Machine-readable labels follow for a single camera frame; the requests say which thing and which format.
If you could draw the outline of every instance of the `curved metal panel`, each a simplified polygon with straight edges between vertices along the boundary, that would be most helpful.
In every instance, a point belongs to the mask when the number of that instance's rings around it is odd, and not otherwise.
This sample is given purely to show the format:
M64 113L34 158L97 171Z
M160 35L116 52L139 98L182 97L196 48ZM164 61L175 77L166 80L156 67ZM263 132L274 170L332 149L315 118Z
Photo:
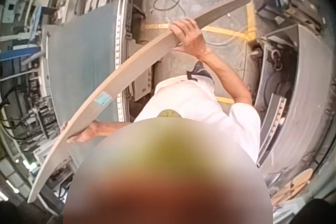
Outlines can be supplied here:
M72 20L51 35L49 78L60 125L69 121L86 98L114 71L116 18L117 2L113 2ZM99 120L118 120L115 101ZM71 145L69 153L77 167L97 143L98 140Z
M332 51L311 31L297 25L298 67L295 88L279 136L262 163L264 174L293 167L309 146L319 141L326 124L323 116L329 96L334 57Z

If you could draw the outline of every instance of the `person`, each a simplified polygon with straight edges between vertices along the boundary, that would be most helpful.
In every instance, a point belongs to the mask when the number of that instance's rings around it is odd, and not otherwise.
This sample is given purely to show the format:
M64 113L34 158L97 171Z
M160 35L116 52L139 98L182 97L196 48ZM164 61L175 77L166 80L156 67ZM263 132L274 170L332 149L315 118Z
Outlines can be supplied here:
M186 18L176 21L170 25L170 29L181 42L174 50L192 55L198 62L186 75L160 82L155 88L154 96L135 122L160 115L181 116L212 124L223 132L224 139L236 141L256 162L260 144L260 117L252 106L251 94L243 80L206 46L202 32L194 20ZM204 69L204 63L218 76L223 88L234 100L229 114L223 112L215 98L214 81ZM93 121L68 141L85 142L96 136L108 136L128 124L130 123Z

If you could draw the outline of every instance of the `yellow floor marking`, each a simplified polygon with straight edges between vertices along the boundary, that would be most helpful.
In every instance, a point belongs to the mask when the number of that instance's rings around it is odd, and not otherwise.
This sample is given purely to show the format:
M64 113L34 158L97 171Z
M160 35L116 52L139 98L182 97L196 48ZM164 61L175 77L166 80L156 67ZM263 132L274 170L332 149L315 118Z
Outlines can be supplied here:
M255 20L255 13L254 13L254 5L253 1L247 4L247 34L250 40L253 40L256 38L256 20Z
M227 103L227 104L232 104L235 101L231 98L225 98L225 97L216 97L218 102L222 102L222 103Z
M167 29L169 24L146 24L144 26L145 29ZM241 33L239 31L232 31L228 29L213 27L213 26L206 26L202 29L202 31L208 31L210 33L217 33L217 34L224 34L229 36L235 36L237 38L242 38L245 40L251 40L251 37L247 34Z

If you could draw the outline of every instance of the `metal panel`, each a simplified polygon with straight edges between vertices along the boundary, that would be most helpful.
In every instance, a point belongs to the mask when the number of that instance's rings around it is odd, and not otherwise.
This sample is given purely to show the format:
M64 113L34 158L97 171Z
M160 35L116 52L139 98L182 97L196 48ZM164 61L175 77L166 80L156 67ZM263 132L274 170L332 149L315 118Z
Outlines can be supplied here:
M75 18L57 29L49 39L51 96L60 125L70 120L114 70L117 5L118 2L113 2ZM113 101L98 119L117 121L116 102ZM71 145L69 152L77 167L98 142Z
M263 53L263 63L261 67L261 74L260 74L260 82L258 87L258 92L256 96L256 101L254 103L254 106L258 108L258 110L265 112L267 109L267 106L265 105L264 101L264 90L265 85L268 80L268 78L274 73L274 68L271 62L267 60L271 52L271 48L267 44L264 45L264 53Z
M297 25L297 29L299 54L295 87L278 139L260 168L263 173L277 173L296 165L308 147L319 141L326 124L323 114L334 57L311 31L301 25Z
M285 109L286 98L272 94L271 100L267 109L267 113L264 119L263 125L261 126L260 131L260 151L257 164L260 166L260 163L263 162L264 155L269 145L272 142L272 139L275 135L275 132L278 128L283 110Z
M115 31L115 69L126 60L126 16L128 0L118 0L117 24ZM118 121L129 121L129 111L126 102L126 90L117 95Z

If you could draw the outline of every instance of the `electrical wiring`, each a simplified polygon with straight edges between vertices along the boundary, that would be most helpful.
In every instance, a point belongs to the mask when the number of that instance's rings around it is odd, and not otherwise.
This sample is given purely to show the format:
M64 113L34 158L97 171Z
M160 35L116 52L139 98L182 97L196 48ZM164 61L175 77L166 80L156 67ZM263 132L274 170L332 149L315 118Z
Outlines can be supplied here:
M182 6L180 5L180 1L181 0L170 0L170 1L172 1L174 4L172 5L172 6L170 6L170 7L165 7L165 5L166 5L166 2L167 2L167 0L165 0L165 2L164 2L164 7L163 8L159 8L159 7L157 7L157 3L158 3L158 1L160 1L160 0L155 0L154 2L153 2L153 8L155 9L155 10L159 10L159 11L161 11L161 12L165 12L165 11L167 11L167 10L172 10L173 8L175 8L175 7L179 7L180 9L181 9L181 11L183 12L183 14L184 14L184 16L186 16L186 12L185 12L185 10L182 8Z

